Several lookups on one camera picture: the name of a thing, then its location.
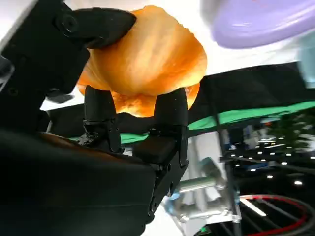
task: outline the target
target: green fabric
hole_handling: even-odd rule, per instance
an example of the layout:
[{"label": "green fabric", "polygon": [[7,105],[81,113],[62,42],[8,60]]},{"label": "green fabric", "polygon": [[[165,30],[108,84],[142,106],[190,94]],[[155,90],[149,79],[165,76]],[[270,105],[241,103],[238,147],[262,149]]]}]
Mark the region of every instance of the green fabric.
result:
[{"label": "green fabric", "polygon": [[[269,107],[269,108],[257,108],[257,109],[247,109],[247,110],[235,110],[222,112],[219,114],[219,119],[221,124],[239,122],[244,119],[263,117],[270,115],[283,115],[294,113],[300,110],[308,109],[315,107],[315,102],[302,102],[297,103],[287,107]],[[206,117],[204,119],[198,120],[194,123],[191,123],[188,128],[189,130],[196,129],[207,129],[215,126],[215,121],[213,117]],[[132,143],[146,139],[148,134],[121,134],[122,143]]]}]

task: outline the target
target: metal pipe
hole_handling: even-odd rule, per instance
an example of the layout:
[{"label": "metal pipe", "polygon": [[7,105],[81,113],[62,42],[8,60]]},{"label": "metal pipe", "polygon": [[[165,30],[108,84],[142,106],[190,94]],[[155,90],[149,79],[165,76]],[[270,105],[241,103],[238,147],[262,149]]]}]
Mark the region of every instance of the metal pipe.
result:
[{"label": "metal pipe", "polygon": [[[201,178],[200,164],[197,158],[197,148],[195,138],[191,139],[190,146],[188,148],[188,160],[190,168],[188,168],[190,179]],[[194,201],[201,211],[207,211],[207,196],[206,191],[203,188],[196,189],[192,192]]]},{"label": "metal pipe", "polygon": [[201,177],[195,179],[189,179],[185,181],[181,181],[177,186],[177,192],[186,193],[191,192],[201,188],[214,187],[216,185],[215,180],[210,177]]},{"label": "metal pipe", "polygon": [[207,203],[207,210],[201,211],[196,204],[182,205],[176,212],[177,216],[180,216],[181,222],[187,222],[192,219],[208,218],[213,215],[221,215],[227,208],[222,204],[221,199],[215,199],[214,201]]}]

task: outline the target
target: orange object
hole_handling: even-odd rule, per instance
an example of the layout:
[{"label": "orange object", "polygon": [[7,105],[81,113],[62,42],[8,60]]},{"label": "orange object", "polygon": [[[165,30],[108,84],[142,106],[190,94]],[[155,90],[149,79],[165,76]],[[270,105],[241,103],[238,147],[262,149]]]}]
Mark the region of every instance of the orange object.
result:
[{"label": "orange object", "polygon": [[156,97],[185,87],[189,108],[207,67],[206,53],[187,28],[162,8],[132,12],[137,20],[119,42],[90,50],[78,87],[112,92],[117,112],[153,115]]}]

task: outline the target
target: light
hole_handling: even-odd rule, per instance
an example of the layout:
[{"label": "light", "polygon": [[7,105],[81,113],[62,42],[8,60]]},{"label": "light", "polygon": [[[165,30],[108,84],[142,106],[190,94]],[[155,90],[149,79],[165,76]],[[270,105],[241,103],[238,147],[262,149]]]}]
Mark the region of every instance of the light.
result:
[{"label": "light", "polygon": [[295,181],[294,184],[295,185],[302,185],[303,183],[301,181]]},{"label": "light", "polygon": [[273,148],[273,147],[278,147],[278,146],[282,146],[282,145],[285,145],[285,144],[276,144],[276,145],[267,146],[265,148]]},{"label": "light", "polygon": [[241,198],[240,201],[241,203],[243,203],[244,205],[248,206],[250,209],[255,211],[258,215],[267,216],[262,210],[260,210],[258,207],[250,203],[247,199]]}]

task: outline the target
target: purple disc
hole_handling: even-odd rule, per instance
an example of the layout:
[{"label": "purple disc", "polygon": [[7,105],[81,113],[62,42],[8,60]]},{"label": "purple disc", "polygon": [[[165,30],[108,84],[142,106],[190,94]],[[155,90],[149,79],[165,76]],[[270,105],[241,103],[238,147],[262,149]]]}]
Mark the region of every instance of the purple disc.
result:
[{"label": "purple disc", "polygon": [[227,48],[274,43],[315,28],[315,0],[227,0],[212,33]]}]

